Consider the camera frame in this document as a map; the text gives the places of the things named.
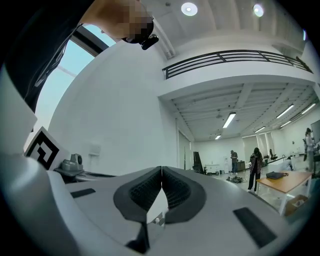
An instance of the ceiling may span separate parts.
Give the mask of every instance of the ceiling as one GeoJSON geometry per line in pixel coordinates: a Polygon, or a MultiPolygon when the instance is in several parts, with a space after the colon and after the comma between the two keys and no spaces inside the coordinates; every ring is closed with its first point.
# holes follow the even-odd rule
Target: ceiling
{"type": "MultiPolygon", "coordinates": [[[[303,50],[303,30],[272,0],[192,0],[198,8],[194,16],[182,13],[181,6],[185,2],[188,1],[142,0],[173,48],[201,37],[218,36],[221,32],[249,31],[284,39],[303,50]],[[253,14],[256,3],[264,8],[260,18],[253,14]]],[[[280,44],[277,49],[285,54],[286,46],[280,44]]]]}
{"type": "Polygon", "coordinates": [[[234,84],[177,97],[172,100],[195,141],[251,135],[279,128],[313,102],[319,102],[311,86],[292,83],[234,84]],[[288,113],[277,119],[288,106],[288,113]],[[236,116],[227,128],[230,112],[236,116]]]}

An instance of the black metal railing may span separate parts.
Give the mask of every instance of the black metal railing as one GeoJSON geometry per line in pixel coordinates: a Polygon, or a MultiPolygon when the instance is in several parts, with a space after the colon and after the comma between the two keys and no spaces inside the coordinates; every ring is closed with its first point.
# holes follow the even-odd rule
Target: black metal railing
{"type": "Polygon", "coordinates": [[[167,66],[162,70],[165,72],[165,79],[169,79],[191,70],[228,62],[272,62],[289,65],[313,73],[298,57],[291,58],[282,54],[263,50],[223,50],[211,52],[187,58],[167,66]]]}

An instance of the desk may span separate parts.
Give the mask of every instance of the desk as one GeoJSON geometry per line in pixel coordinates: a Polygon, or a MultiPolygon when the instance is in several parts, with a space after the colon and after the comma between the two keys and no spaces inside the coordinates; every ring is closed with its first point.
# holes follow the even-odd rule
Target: desk
{"type": "Polygon", "coordinates": [[[286,206],[287,194],[294,188],[298,187],[299,185],[303,185],[307,180],[308,180],[308,185],[307,185],[305,196],[306,197],[309,196],[312,173],[299,172],[299,171],[287,171],[287,170],[282,170],[281,173],[288,173],[289,175],[284,176],[282,178],[278,178],[278,179],[271,179],[266,177],[257,179],[256,194],[258,195],[259,193],[260,184],[281,192],[283,195],[282,195],[282,201],[281,201],[279,213],[282,215],[284,213],[284,209],[286,206]]]}

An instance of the black sleeve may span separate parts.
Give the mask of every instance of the black sleeve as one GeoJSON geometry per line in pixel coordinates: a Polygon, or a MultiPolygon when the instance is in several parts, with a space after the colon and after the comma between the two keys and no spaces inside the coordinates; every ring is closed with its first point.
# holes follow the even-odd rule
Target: black sleeve
{"type": "Polygon", "coordinates": [[[25,21],[10,48],[4,62],[6,69],[21,97],[33,111],[36,107],[34,101],[37,101],[43,84],[61,60],[59,53],[93,1],[41,2],[42,5],[33,10],[25,21]]]}

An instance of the chair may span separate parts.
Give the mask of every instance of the chair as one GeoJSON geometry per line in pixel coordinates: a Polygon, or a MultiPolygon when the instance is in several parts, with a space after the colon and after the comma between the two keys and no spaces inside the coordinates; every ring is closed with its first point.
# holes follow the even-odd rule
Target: chair
{"type": "Polygon", "coordinates": [[[271,157],[270,157],[270,159],[273,161],[273,160],[276,160],[278,157],[277,157],[277,155],[276,154],[272,154],[272,149],[270,148],[270,155],[271,155],[271,157]]]}

